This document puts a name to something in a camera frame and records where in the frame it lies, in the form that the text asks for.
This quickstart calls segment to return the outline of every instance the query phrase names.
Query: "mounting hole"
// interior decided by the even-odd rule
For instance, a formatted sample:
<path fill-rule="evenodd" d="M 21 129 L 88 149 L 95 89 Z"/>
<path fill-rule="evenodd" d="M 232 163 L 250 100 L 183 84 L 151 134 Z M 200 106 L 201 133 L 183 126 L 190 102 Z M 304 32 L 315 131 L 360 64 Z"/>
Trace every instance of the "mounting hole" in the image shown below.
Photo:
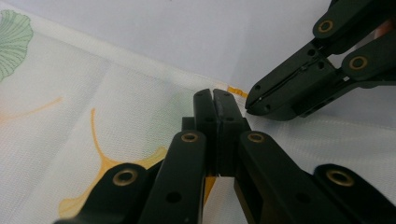
<path fill-rule="evenodd" d="M 212 118 L 205 118 L 205 121 L 206 121 L 206 122 L 213 122 L 213 121 L 215 121 L 215 120 L 212 119 Z"/>
<path fill-rule="evenodd" d="M 250 133 L 247 136 L 247 139 L 250 140 L 251 142 L 261 143 L 264 141 L 264 136 L 260 133 Z"/>
<path fill-rule="evenodd" d="M 133 169 L 123 169 L 113 177 L 113 184 L 124 187 L 134 183 L 137 179 L 137 171 Z"/>
<path fill-rule="evenodd" d="M 311 49 L 311 50 L 308 51 L 308 55 L 309 56 L 315 56 L 316 53 L 317 52 L 314 49 Z"/>
<path fill-rule="evenodd" d="M 311 203 L 311 197 L 306 193 L 296 193 L 295 197 L 300 203 Z"/>
<path fill-rule="evenodd" d="M 352 176 L 344 171 L 340 170 L 328 170 L 326 172 L 327 178 L 329 178 L 334 184 L 343 187 L 352 187 L 355 184 Z"/>
<path fill-rule="evenodd" d="M 198 135 L 195 133 L 185 133 L 181 135 L 181 140 L 183 140 L 183 142 L 195 142 L 198 140 Z"/>
<path fill-rule="evenodd" d="M 330 21 L 330 20 L 323 21 L 320 23 L 318 30 L 321 33 L 327 33 L 332 29 L 333 26 L 334 26 L 334 24 L 332 23 L 332 21 Z"/>
<path fill-rule="evenodd" d="M 166 195 L 166 201 L 169 203 L 178 203 L 181 201 L 181 195 L 178 192 L 170 192 Z"/>
<path fill-rule="evenodd" d="M 324 68 L 324 62 L 319 62 L 318 63 L 318 69 L 322 70 Z"/>
<path fill-rule="evenodd" d="M 367 66 L 367 59 L 363 56 L 357 56 L 349 61 L 349 67 L 353 70 L 361 70 Z"/>

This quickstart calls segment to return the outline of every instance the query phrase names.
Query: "leaf pattern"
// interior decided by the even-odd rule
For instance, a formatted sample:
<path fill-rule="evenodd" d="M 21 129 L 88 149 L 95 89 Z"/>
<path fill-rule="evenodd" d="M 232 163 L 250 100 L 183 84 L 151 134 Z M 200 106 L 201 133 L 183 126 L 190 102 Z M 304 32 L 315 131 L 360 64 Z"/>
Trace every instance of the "leaf pattern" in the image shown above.
<path fill-rule="evenodd" d="M 33 37 L 30 19 L 13 10 L 2 10 L 0 21 L 0 81 L 23 62 Z"/>

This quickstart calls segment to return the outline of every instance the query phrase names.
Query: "fabric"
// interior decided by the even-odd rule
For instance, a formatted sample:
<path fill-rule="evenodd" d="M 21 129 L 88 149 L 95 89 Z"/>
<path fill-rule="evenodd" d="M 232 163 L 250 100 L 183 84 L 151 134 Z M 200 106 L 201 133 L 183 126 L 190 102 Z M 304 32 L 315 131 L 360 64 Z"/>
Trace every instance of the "fabric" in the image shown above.
<path fill-rule="evenodd" d="M 193 113 L 194 93 L 226 89 L 6 4 L 0 8 L 12 14 L 8 23 L 27 16 L 33 30 L 24 60 L 0 85 L 0 223 L 53 222 L 61 201 L 82 194 L 98 174 L 95 141 L 113 161 L 141 160 L 180 132 L 181 118 Z"/>
<path fill-rule="evenodd" d="M 2 22 L 8 18 L 0 50 L 16 55 L 0 52 L 0 223 L 52 223 L 62 202 L 83 194 L 106 164 L 167 147 L 181 118 L 192 115 L 196 91 L 227 90 L 225 83 L 248 91 L 312 38 L 328 5 L 9 2 L 25 11 L 0 3 Z M 2 42 L 8 26 L 21 32 Z M 356 90 L 289 122 L 246 117 L 308 173 L 323 163 L 344 165 L 396 203 L 392 92 Z M 231 178 L 216 181 L 204 223 L 246 223 Z"/>

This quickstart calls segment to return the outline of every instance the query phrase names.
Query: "black plastic part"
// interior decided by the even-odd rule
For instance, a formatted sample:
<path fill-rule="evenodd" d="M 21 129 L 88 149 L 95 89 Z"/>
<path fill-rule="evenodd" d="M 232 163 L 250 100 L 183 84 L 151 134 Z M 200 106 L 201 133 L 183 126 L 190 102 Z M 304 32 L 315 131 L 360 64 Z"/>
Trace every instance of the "black plastic part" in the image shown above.
<path fill-rule="evenodd" d="M 205 144 L 197 131 L 175 135 L 139 224 L 202 222 Z"/>
<path fill-rule="evenodd" d="M 206 176 L 218 175 L 217 169 L 217 138 L 219 118 L 216 113 L 209 89 L 198 91 L 193 96 L 194 130 L 206 136 Z"/>
<path fill-rule="evenodd" d="M 217 171 L 221 176 L 235 176 L 239 135 L 247 131 L 246 123 L 232 94 L 214 90 L 213 95 L 219 117 Z"/>
<path fill-rule="evenodd" d="M 370 80 L 396 69 L 395 54 L 396 31 L 391 31 L 348 54 L 343 60 L 342 69 L 353 80 Z"/>
<path fill-rule="evenodd" d="M 396 223 L 396 207 L 347 168 L 321 165 L 315 169 L 314 177 L 323 191 L 353 220 L 352 223 Z"/>
<path fill-rule="evenodd" d="M 181 120 L 181 131 L 195 129 L 195 121 L 192 117 L 185 117 Z"/>
<path fill-rule="evenodd" d="M 148 170 L 131 163 L 111 168 L 93 188 L 81 211 L 75 217 L 58 220 L 55 224 L 136 223 L 160 165 L 159 162 Z M 116 174 L 122 171 L 131 171 L 124 177 L 126 180 L 134 178 L 131 184 L 115 184 Z"/>
<path fill-rule="evenodd" d="M 355 88 L 396 85 L 395 31 L 350 53 L 340 69 L 327 60 L 395 14 L 394 0 L 333 0 L 313 28 L 315 39 L 251 89 L 247 112 L 275 120 L 306 117 Z"/>
<path fill-rule="evenodd" d="M 393 0 L 337 1 L 314 25 L 314 42 L 326 56 L 344 53 L 395 12 Z M 332 29 L 321 29 L 324 22 L 330 22 Z"/>
<path fill-rule="evenodd" d="M 245 168 L 238 171 L 246 169 L 247 172 L 237 175 L 236 186 L 256 188 L 255 191 L 260 193 L 252 195 L 254 191 L 235 189 L 238 198 L 243 199 L 240 202 L 245 215 L 250 217 L 249 223 L 349 223 L 344 214 L 269 135 L 242 133 L 240 143 L 239 155 Z M 254 187 L 244 181 L 248 177 Z M 260 201 L 252 200 L 254 197 L 262 198 L 259 215 L 257 210 L 251 209 L 260 204 Z"/>
<path fill-rule="evenodd" d="M 293 119 L 299 114 L 291 107 L 330 82 L 335 71 L 309 43 L 252 88 L 246 102 L 247 112 L 268 119 Z"/>

